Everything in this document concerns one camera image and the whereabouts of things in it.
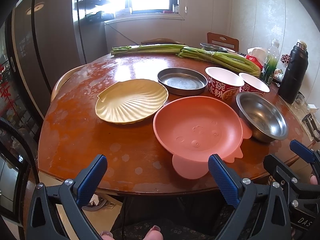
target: red plastic bag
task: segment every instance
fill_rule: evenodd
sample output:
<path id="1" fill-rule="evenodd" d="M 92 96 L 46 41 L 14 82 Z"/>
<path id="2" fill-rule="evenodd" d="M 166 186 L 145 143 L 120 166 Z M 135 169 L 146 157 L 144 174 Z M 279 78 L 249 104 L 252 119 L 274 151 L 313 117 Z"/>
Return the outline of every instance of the red plastic bag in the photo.
<path id="1" fill-rule="evenodd" d="M 257 60 L 256 57 L 250 56 L 250 55 L 246 55 L 245 58 L 250 60 L 250 61 L 252 61 L 253 63 L 255 63 L 260 68 L 260 70 L 262 70 L 263 65 L 261 65 L 261 63 Z"/>

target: plastic bottle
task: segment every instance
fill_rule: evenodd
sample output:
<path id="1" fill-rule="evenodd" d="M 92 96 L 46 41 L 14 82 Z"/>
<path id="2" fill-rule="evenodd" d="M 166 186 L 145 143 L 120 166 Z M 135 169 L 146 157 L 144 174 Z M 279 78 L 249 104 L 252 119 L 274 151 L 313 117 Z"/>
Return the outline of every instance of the plastic bottle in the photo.
<path id="1" fill-rule="evenodd" d="M 272 40 L 272 45 L 268 48 L 266 61 L 260 74 L 260 79 L 268 86 L 270 86 L 273 79 L 279 57 L 279 41 L 274 38 Z"/>
<path id="2" fill-rule="evenodd" d="M 307 68 L 307 45 L 304 41 L 298 40 L 297 45 L 291 50 L 289 63 L 278 90 L 279 96 L 289 104 L 296 99 Z"/>

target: blue textured pad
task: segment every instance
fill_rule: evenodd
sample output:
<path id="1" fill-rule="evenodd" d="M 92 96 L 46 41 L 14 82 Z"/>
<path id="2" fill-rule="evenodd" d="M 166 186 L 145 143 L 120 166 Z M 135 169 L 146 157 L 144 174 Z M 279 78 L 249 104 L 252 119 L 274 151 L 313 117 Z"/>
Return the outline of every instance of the blue textured pad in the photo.
<path id="1" fill-rule="evenodd" d="M 106 173 L 107 167 L 107 158 L 102 155 L 95 165 L 90 169 L 90 171 L 87 171 L 88 175 L 78 187 L 76 196 L 76 203 L 78 207 L 83 207 L 89 203 L 100 181 L 102 180 L 103 175 Z"/>
<path id="2" fill-rule="evenodd" d="M 297 140 L 293 140 L 290 142 L 290 150 L 292 150 L 296 155 L 302 158 L 306 163 L 315 162 L 313 152 Z"/>
<path id="3" fill-rule="evenodd" d="M 226 202 L 237 208 L 240 202 L 238 187 L 214 155 L 209 157 L 208 167 Z"/>

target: black thermos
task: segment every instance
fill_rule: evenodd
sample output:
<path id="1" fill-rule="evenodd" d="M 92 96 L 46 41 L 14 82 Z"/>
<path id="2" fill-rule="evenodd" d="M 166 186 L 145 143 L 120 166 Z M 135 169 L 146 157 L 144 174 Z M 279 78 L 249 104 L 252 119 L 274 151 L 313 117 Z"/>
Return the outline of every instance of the black thermos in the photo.
<path id="1" fill-rule="evenodd" d="M 292 104 L 298 95 L 307 67 L 307 45 L 298 40 L 291 50 L 289 63 L 278 90 L 279 96 L 289 104 Z"/>

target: dining table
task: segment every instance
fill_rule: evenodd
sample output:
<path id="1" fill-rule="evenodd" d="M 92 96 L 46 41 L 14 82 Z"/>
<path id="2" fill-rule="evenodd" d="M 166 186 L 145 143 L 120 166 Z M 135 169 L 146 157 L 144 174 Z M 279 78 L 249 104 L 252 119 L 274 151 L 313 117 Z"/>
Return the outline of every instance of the dining table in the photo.
<path id="1" fill-rule="evenodd" d="M 165 68 L 188 68 L 205 74 L 214 64 L 169 54 L 105 55 L 75 72 L 60 88 L 52 101 L 42 125 L 38 168 L 65 180 L 75 178 L 98 154 L 108 160 L 108 169 L 97 192 L 113 195 L 183 195 L 217 189 L 210 173 L 199 179 L 185 179 L 172 166 L 172 154 L 156 139 L 154 115 L 132 124 L 105 122 L 96 115 L 97 95 L 115 84 L 130 79 L 157 82 L 157 74 Z M 279 97 L 272 84 L 265 99 L 282 113 L 288 125 L 288 137 L 282 141 L 262 143 L 254 138 L 241 144 L 243 158 L 228 163 L 240 177 L 261 182 L 269 174 L 263 159 L 274 154 L 287 165 L 299 157 L 289 148 L 297 139 L 310 147 L 311 140 L 303 126 Z M 213 97 L 208 89 L 201 96 Z M 166 104 L 182 96 L 169 94 Z M 224 100 L 234 107 L 235 100 Z"/>

